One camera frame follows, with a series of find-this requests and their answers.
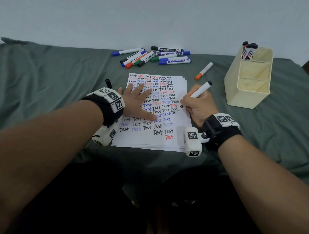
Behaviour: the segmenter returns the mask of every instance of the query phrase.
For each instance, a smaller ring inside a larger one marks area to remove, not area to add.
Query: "black pants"
[[[8,233],[146,233],[145,216],[122,186],[121,174],[109,164],[69,164],[24,208]],[[177,173],[154,200],[168,207],[172,233],[258,232],[229,178],[215,177],[211,170]]]

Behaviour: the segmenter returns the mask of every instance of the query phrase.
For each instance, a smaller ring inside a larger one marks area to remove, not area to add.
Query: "paper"
[[[134,116],[120,117],[119,130],[112,145],[184,152],[184,129],[192,126],[190,116],[186,110],[173,112],[187,93],[187,81],[180,76],[130,73],[127,85],[129,83],[133,83],[133,88],[145,83],[142,92],[152,88],[152,93],[141,107],[157,115],[158,119],[148,121]]]

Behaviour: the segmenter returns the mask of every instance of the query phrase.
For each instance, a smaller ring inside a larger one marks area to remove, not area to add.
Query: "black cable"
[[[204,152],[204,153],[209,153],[209,154],[212,155],[215,159],[217,159],[220,163],[222,163],[221,160],[220,160],[218,157],[214,156],[214,155],[213,155],[212,153],[210,153],[209,151],[203,149],[202,152]]]

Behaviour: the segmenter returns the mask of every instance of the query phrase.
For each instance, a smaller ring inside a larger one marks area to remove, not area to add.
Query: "white wall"
[[[309,60],[308,11],[308,0],[0,0],[0,36],[221,55],[235,55],[248,40],[303,65]]]

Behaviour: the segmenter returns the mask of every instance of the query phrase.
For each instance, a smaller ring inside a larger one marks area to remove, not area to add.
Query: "green marker cap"
[[[153,57],[150,59],[151,62],[157,62],[159,61],[159,57]]]
[[[137,64],[139,64],[141,62],[141,60],[139,59],[139,60],[137,60],[133,65],[134,66],[137,66]]]

